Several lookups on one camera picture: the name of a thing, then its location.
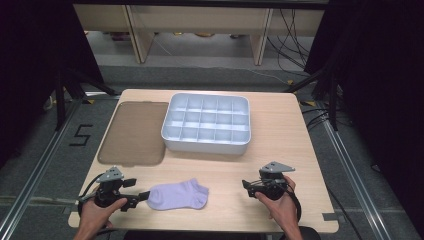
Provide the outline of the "person's right hand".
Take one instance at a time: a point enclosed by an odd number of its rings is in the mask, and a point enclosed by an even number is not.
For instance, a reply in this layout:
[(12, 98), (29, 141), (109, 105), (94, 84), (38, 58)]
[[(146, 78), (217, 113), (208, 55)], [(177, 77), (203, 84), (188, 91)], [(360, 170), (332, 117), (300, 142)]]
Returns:
[(289, 226), (298, 226), (297, 208), (291, 197), (284, 193), (278, 200), (270, 200), (264, 194), (257, 192), (257, 199), (269, 210), (269, 218), (274, 219), (284, 232)]

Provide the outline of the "person's left hand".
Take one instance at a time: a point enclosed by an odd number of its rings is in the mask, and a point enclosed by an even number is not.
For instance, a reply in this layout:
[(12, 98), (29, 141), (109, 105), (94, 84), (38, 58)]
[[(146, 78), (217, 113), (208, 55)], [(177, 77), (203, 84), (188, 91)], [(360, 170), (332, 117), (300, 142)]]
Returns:
[(109, 217), (127, 203), (125, 198), (119, 199), (110, 206), (99, 207), (93, 199), (83, 204), (79, 229), (86, 232), (97, 232), (103, 226), (111, 227)]

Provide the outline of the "black curtain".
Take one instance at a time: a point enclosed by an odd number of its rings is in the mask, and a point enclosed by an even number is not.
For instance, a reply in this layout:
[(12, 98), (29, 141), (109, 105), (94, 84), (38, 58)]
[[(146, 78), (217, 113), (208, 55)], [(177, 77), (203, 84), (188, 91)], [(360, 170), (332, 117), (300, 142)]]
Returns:
[(336, 46), (344, 102), (424, 240), (424, 0), (329, 0), (307, 72)]
[(26, 139), (62, 78), (103, 77), (69, 0), (0, 0), (0, 168)]

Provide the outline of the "beige wooden desk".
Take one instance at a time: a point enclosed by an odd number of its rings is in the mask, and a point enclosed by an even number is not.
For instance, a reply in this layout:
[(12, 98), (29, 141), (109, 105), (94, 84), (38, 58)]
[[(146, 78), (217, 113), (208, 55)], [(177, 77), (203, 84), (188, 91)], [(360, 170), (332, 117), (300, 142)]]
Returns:
[(88, 31), (127, 32), (136, 61), (146, 61), (156, 32), (241, 34), (250, 37), (253, 61), (262, 63), (268, 36), (316, 35), (322, 10), (164, 7), (76, 4), (76, 14)]

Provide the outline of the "light purple ankle sock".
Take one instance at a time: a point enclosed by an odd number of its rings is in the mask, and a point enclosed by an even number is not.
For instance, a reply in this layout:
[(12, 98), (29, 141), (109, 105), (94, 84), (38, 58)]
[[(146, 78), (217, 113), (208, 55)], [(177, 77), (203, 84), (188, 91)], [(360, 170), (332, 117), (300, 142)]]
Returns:
[(154, 210), (180, 208), (202, 209), (209, 196), (209, 189), (193, 178), (180, 183), (160, 184), (150, 189), (147, 204)]

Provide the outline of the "white divided storage box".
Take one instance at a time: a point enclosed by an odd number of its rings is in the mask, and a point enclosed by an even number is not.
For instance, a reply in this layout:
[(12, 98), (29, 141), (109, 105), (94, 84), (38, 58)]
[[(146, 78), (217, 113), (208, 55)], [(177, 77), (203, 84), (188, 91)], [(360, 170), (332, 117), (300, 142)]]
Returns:
[(251, 140), (249, 101), (243, 96), (174, 94), (161, 136), (173, 151), (242, 155)]

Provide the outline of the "black metal stand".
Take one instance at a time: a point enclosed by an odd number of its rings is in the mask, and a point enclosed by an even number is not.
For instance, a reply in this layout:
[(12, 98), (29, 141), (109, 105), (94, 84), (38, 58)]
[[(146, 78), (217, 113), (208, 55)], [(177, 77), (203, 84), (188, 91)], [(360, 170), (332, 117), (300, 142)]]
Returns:
[(303, 79), (299, 83), (291, 85), (288, 89), (284, 90), (284, 93), (294, 93), (297, 90), (302, 89), (308, 84), (315, 82), (316, 86), (312, 90), (312, 97), (315, 100), (323, 100), (328, 97), (329, 110), (328, 116), (330, 125), (334, 131), (338, 130), (336, 123), (336, 106), (337, 106), (337, 77), (331, 73), (326, 67), (318, 70), (311, 76)]
[(65, 90), (67, 90), (72, 99), (82, 100), (87, 96), (81, 86), (82, 83), (88, 83), (89, 85), (105, 92), (109, 96), (119, 95), (117, 91), (104, 84), (102, 77), (96, 79), (75, 69), (61, 67), (57, 71), (55, 77), (57, 130), (64, 125), (66, 120)]

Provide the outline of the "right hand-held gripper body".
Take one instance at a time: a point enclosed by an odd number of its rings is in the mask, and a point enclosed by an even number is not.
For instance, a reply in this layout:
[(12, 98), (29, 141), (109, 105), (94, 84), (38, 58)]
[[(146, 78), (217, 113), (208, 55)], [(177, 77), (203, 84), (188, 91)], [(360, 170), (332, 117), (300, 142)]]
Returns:
[(260, 185), (256, 191), (264, 194), (271, 200), (278, 200), (285, 193), (292, 197), (293, 192), (289, 190), (289, 184), (284, 176), (284, 172), (293, 170), (293, 167), (275, 161), (266, 164), (259, 169)]

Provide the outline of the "metal floor rail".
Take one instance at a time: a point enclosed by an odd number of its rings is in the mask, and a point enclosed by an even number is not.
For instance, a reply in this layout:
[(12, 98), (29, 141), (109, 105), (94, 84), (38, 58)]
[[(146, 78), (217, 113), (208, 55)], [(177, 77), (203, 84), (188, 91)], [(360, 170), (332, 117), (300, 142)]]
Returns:
[(20, 189), (19, 194), (10, 198), (10, 209), (0, 222), (0, 240), (9, 240), (19, 224), (27, 206), (31, 201), (36, 188), (41, 182), (54, 154), (65, 135), (72, 117), (81, 106), (81, 100), (72, 100), (65, 111), (65, 119), (59, 126), (54, 127), (54, 132), (49, 138), (49, 142), (43, 149), (42, 155), (38, 158), (30, 175), (25, 179), (25, 184)]
[(362, 178), (360, 177), (359, 172), (354, 166), (351, 156), (349, 155), (340, 134), (333, 128), (328, 120), (325, 120), (323, 125), (376, 240), (392, 240), (392, 236), (389, 233), (388, 228), (372, 200)]

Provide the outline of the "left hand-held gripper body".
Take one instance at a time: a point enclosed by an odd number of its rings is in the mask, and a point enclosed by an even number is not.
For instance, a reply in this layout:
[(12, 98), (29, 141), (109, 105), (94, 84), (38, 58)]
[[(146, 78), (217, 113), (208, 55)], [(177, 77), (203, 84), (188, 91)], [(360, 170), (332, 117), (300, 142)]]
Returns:
[(113, 166), (101, 174), (96, 182), (99, 184), (95, 192), (95, 204), (105, 208), (119, 199), (125, 199), (119, 189), (125, 185), (124, 174)]

